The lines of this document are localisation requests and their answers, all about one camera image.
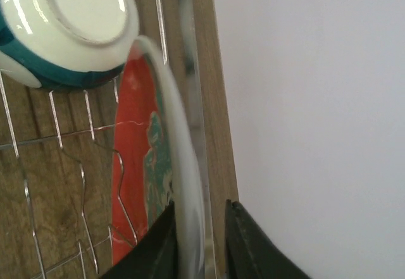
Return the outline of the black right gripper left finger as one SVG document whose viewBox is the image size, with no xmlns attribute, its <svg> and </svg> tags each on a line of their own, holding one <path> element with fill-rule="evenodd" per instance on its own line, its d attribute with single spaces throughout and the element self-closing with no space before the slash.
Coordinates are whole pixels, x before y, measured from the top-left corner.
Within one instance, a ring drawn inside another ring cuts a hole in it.
<svg viewBox="0 0 405 279">
<path fill-rule="evenodd" d="M 101 277 L 110 279 L 178 277 L 178 243 L 173 201 L 134 249 Z"/>
</svg>

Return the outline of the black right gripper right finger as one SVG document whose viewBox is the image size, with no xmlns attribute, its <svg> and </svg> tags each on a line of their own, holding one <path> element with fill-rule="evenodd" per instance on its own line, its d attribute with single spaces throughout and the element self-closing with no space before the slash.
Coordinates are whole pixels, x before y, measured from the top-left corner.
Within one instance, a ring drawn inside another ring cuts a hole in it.
<svg viewBox="0 0 405 279">
<path fill-rule="evenodd" d="M 309 279 L 238 201 L 226 201 L 225 248 L 228 278 Z"/>
</svg>

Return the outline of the red and teal plate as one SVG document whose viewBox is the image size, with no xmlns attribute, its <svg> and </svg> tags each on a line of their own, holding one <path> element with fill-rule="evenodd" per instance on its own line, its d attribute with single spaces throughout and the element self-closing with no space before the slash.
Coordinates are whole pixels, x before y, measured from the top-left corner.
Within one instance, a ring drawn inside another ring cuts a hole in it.
<svg viewBox="0 0 405 279">
<path fill-rule="evenodd" d="M 175 203 L 180 278 L 204 277 L 205 215 L 199 165 L 184 104 L 157 44 L 134 40 L 115 125 L 111 189 L 113 262 Z"/>
</svg>

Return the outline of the wire dish rack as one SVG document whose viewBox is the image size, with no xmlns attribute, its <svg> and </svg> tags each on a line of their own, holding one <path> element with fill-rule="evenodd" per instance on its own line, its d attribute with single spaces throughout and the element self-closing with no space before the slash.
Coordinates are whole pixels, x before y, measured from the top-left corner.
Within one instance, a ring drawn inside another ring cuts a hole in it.
<svg viewBox="0 0 405 279">
<path fill-rule="evenodd" d="M 218 278 L 202 109 L 193 103 L 201 96 L 194 0 L 135 3 L 136 38 L 157 44 L 182 97 L 204 199 L 203 278 Z M 1 71 L 2 278 L 102 278 L 122 260 L 113 262 L 111 189 L 124 69 L 89 89 L 28 87 Z"/>
</svg>

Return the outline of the white bowl with blue rim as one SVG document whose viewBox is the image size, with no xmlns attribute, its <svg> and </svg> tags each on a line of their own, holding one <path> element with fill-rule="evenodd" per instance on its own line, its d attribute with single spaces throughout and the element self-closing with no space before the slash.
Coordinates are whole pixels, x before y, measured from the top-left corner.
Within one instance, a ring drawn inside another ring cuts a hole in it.
<svg viewBox="0 0 405 279">
<path fill-rule="evenodd" d="M 1 71 L 33 88 L 97 87 L 138 34 L 135 0 L 1 0 Z"/>
</svg>

